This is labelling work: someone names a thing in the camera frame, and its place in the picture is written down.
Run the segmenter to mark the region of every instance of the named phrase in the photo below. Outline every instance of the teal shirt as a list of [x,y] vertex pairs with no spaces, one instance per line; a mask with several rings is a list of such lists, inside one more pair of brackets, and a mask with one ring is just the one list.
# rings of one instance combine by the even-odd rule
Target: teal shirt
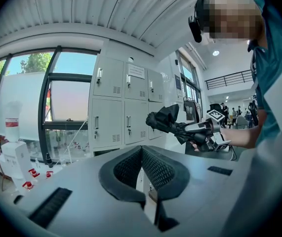
[[276,137],[280,129],[264,94],[282,73],[282,18],[278,11],[265,0],[254,0],[261,10],[265,22],[268,49],[259,47],[256,40],[249,43],[248,51],[253,50],[251,71],[256,88],[258,109],[264,109],[267,118],[256,141],[258,145],[265,138]]

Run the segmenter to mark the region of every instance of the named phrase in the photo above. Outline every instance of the headphones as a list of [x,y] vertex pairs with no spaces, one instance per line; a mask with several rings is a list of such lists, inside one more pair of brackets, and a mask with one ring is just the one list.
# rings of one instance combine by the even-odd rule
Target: headphones
[[195,5],[194,16],[190,16],[188,18],[188,24],[190,30],[197,43],[200,43],[202,41],[201,35],[202,35],[203,27],[205,26],[206,23],[203,21],[203,17],[205,16],[203,14],[203,6],[204,6],[204,0],[197,0]]

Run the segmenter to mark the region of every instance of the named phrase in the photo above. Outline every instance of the locker door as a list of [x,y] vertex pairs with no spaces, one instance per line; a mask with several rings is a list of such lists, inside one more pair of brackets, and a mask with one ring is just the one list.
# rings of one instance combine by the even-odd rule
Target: locker door
[[[134,73],[129,73],[129,66],[139,69],[144,72],[144,78],[135,76]],[[148,100],[147,91],[147,73],[146,69],[134,66],[127,63],[125,68],[125,98],[138,99],[138,100]]]
[[92,104],[91,133],[94,140],[93,147],[120,145],[122,142],[121,101],[93,99]]
[[124,104],[125,143],[131,144],[148,138],[148,126],[145,123],[148,104],[136,101],[125,101]]
[[99,58],[93,94],[121,97],[123,62],[101,56]]
[[162,84],[162,74],[153,70],[148,70],[148,91],[149,101],[163,102],[164,100],[164,88]]
[[[163,108],[163,103],[157,103],[157,102],[149,102],[149,113],[151,112],[158,112],[161,108]],[[149,126],[149,137],[151,139],[155,139],[158,137],[161,137],[164,134],[164,132],[152,129]]]

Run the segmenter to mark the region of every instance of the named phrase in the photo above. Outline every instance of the black slot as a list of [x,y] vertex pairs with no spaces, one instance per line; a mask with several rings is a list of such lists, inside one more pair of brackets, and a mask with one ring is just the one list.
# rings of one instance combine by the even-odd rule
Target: black slot
[[220,168],[216,166],[211,166],[208,168],[208,170],[219,173],[219,174],[227,175],[227,176],[230,176],[233,171],[231,169]]
[[29,219],[39,226],[46,228],[62,208],[72,191],[64,188],[56,189],[39,207],[31,214]]

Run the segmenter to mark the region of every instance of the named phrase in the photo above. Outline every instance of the window frame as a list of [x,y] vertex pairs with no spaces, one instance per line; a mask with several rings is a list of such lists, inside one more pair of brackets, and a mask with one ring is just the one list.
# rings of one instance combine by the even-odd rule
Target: window frame
[[[40,150],[42,153],[43,160],[39,160],[39,162],[43,162],[47,164],[45,156],[46,152],[48,152],[45,130],[78,130],[83,121],[45,121],[45,107],[46,107],[46,97],[48,93],[48,86],[53,80],[63,80],[63,81],[79,81],[79,82],[89,82],[91,83],[92,75],[82,75],[82,74],[71,74],[71,73],[54,73],[53,68],[56,65],[56,62],[59,58],[61,52],[74,52],[74,53],[86,53],[91,55],[97,55],[100,53],[100,50],[92,50],[92,49],[83,49],[83,48],[75,48],[75,47],[61,47],[60,45],[57,47],[47,47],[47,48],[38,48],[38,49],[30,49],[22,52],[17,52],[14,54],[8,54],[5,57],[1,57],[0,61],[5,60],[4,66],[0,73],[0,85],[5,72],[8,69],[10,61],[13,57],[40,53],[40,52],[54,52],[51,60],[47,66],[45,71],[45,75],[43,78],[40,98],[39,98],[39,108],[38,108],[38,133],[39,133],[39,143]],[[88,130],[88,124],[84,124],[81,128],[82,130]]]
[[[179,71],[180,71],[180,77],[181,77],[181,81],[184,84],[184,92],[185,92],[185,97],[194,100],[198,103],[198,96],[200,96],[200,100],[201,100],[201,113],[202,113],[202,118],[203,118],[203,106],[202,106],[202,99],[201,99],[201,89],[200,89],[200,85],[199,85],[199,79],[198,79],[198,74],[197,74],[197,70],[196,68],[191,64],[190,61],[188,61],[179,50],[176,51],[176,57],[178,59],[178,66],[179,66]],[[191,74],[193,79],[196,78],[196,82],[191,81],[188,77],[185,76],[184,72],[183,72],[183,64],[182,64],[182,60],[185,60],[189,66],[190,66],[190,70],[191,70]],[[192,92],[190,92],[191,94],[193,94],[193,91],[196,91],[196,98],[197,99],[193,99],[188,97],[188,92],[187,92],[187,86],[192,89]]]

